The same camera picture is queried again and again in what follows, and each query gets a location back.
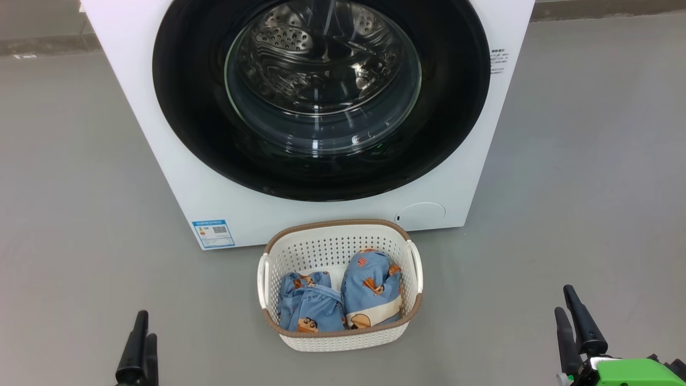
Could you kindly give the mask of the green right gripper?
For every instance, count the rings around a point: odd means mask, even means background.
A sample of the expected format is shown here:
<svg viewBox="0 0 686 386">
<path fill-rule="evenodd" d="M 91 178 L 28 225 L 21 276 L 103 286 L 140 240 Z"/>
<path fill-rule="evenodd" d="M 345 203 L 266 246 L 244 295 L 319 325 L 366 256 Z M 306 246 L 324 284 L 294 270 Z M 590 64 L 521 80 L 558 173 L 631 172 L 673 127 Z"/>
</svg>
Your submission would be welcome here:
<svg viewBox="0 0 686 386">
<path fill-rule="evenodd" d="M 685 385 L 681 359 L 661 362 L 655 354 L 631 359 L 602 356 L 608 343 L 590 311 L 571 284 L 564 285 L 563 293 L 574 329 L 561 307 L 555 308 L 555 321 L 561 371 L 568 376 L 568 385 Z M 580 354 L 600 357 L 583 362 Z"/>
</svg>

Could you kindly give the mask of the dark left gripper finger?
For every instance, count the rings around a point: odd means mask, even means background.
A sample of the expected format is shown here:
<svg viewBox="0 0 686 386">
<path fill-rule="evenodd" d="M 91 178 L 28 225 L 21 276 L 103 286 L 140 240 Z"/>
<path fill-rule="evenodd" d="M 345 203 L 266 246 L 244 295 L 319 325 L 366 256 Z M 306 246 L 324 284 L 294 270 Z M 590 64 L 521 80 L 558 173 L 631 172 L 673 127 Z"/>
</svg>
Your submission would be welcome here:
<svg viewBox="0 0 686 386">
<path fill-rule="evenodd" d="M 140 385 L 158 386 L 158 337 L 154 333 L 147 335 L 144 340 L 144 365 L 145 375 L 140 380 Z"/>
<path fill-rule="evenodd" d="M 122 357 L 118 362 L 115 378 L 118 385 L 147 385 L 146 340 L 148 335 L 148 312 L 137 313 Z"/>
</svg>

